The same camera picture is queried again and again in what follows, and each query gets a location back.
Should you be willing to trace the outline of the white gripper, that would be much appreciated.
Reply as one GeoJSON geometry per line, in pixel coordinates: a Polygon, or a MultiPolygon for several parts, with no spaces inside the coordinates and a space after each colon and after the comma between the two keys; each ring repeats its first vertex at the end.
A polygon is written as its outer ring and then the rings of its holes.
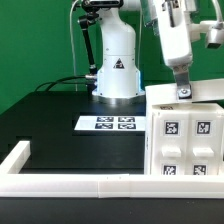
{"type": "Polygon", "coordinates": [[[192,48],[188,21],[181,0],[155,0],[158,29],[165,64],[173,68],[179,99],[191,99],[192,90],[188,66],[192,48]]]}

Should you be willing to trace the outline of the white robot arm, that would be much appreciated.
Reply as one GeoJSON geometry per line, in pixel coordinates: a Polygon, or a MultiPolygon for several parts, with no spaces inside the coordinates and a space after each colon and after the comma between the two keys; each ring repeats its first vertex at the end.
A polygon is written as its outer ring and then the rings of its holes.
{"type": "MultiPolygon", "coordinates": [[[[207,35],[206,46],[218,48],[224,43],[224,19],[218,0],[211,0],[216,19],[193,24],[190,13],[195,0],[127,0],[126,7],[136,5],[143,12],[147,27],[154,26],[160,37],[165,65],[173,71],[175,95],[178,99],[192,97],[189,67],[193,61],[191,43],[207,35]]],[[[103,41],[103,63],[96,73],[96,89],[92,95],[105,102],[118,104],[145,96],[141,74],[135,63],[136,34],[124,23],[115,6],[99,8],[103,41]]]]}

